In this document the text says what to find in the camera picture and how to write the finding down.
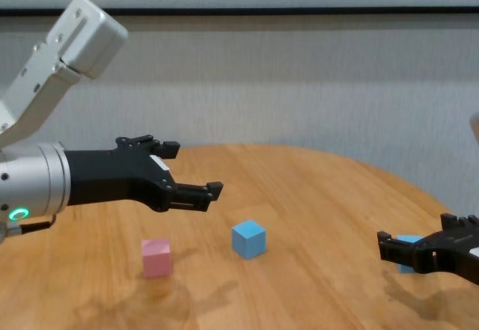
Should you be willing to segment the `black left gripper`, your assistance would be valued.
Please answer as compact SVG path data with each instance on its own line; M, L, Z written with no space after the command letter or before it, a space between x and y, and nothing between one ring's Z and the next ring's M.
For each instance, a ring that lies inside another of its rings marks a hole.
M217 201L224 184L203 186L177 183L159 165L155 156L175 159L180 149L176 141L159 141L152 135L115 139L114 150L67 150L70 167L68 204L94 204L133 200L155 212L169 208L206 212Z

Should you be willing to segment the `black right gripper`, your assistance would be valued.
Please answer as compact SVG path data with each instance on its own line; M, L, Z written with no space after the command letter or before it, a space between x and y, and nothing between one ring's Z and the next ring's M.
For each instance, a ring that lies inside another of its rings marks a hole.
M443 213L440 220L442 231L425 238L419 235L393 238L379 231L376 237L380 259L396 264L398 272L448 272L478 285L478 217Z

